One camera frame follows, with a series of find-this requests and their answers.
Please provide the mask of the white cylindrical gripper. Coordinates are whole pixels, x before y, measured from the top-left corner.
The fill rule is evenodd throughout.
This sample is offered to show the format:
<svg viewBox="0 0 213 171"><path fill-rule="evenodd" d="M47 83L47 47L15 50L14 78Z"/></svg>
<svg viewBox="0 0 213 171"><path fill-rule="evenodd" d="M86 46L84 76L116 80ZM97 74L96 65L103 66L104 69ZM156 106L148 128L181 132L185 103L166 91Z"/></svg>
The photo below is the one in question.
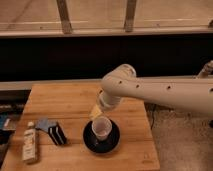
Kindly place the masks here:
<svg viewBox="0 0 213 171"><path fill-rule="evenodd" d="M112 96L105 91L100 91L98 94L97 104L94 105L89 118L94 120L98 116L100 116L103 112L110 111L115 109L121 102L121 98L117 96Z"/></svg>

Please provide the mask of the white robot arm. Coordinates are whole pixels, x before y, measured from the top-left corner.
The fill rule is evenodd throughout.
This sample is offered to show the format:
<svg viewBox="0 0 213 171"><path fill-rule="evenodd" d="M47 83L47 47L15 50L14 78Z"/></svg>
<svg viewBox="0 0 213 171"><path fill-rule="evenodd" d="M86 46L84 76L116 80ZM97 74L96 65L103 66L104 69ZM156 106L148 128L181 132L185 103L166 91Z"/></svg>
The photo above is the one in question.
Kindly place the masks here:
<svg viewBox="0 0 213 171"><path fill-rule="evenodd" d="M94 120L115 109L123 97L213 117L213 60L195 76L138 78L135 69L122 64L101 80L101 92L90 113Z"/></svg>

